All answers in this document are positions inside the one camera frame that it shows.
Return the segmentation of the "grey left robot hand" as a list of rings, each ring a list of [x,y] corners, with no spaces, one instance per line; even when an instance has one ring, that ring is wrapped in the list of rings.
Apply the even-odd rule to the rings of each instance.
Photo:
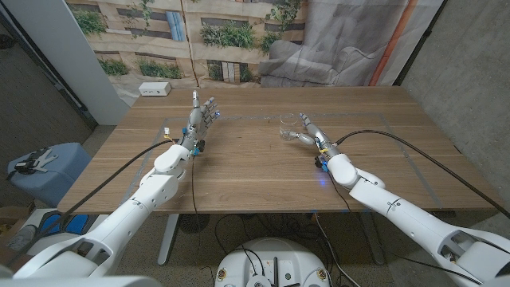
[[[197,90],[192,92],[192,106],[186,131],[178,142],[179,145],[188,149],[190,153],[193,153],[198,143],[204,140],[208,128],[220,116],[215,99],[211,97],[204,104],[201,104]]]

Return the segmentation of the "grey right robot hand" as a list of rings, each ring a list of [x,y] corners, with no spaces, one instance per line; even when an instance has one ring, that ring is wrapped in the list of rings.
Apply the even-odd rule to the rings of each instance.
[[[320,153],[329,158],[340,154],[339,149],[331,142],[326,133],[315,125],[307,115],[301,113],[300,118],[308,133],[290,131],[284,133],[286,136],[291,140],[298,139],[307,145],[316,145]]]

